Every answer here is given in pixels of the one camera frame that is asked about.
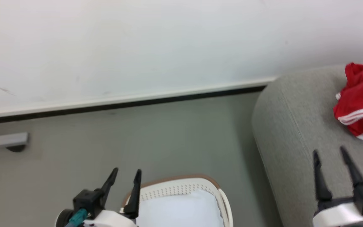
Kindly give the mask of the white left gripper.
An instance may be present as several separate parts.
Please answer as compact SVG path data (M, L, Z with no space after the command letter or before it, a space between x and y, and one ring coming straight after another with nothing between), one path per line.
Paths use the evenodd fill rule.
M105 205L111 187L114 185L118 173L118 168L114 168L109 177L101 187L103 196L101 197L101 205ZM137 227L132 219L139 216L140 205L140 189L141 189L142 170L138 169L133 181L129 200L123 208L123 214L111 210L103 210L93 220L85 220L85 227Z

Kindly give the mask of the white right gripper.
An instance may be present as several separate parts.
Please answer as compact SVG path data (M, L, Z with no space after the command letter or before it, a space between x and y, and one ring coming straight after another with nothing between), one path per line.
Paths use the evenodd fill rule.
M346 164L352 187L363 186L363 175L357 168L353 159L344 146L340 147L343 161ZM322 163L318 151L313 152L314 162L314 189L317 203L317 212L313 217L314 227L363 227L363 215L355 206L351 197L332 199L321 167Z

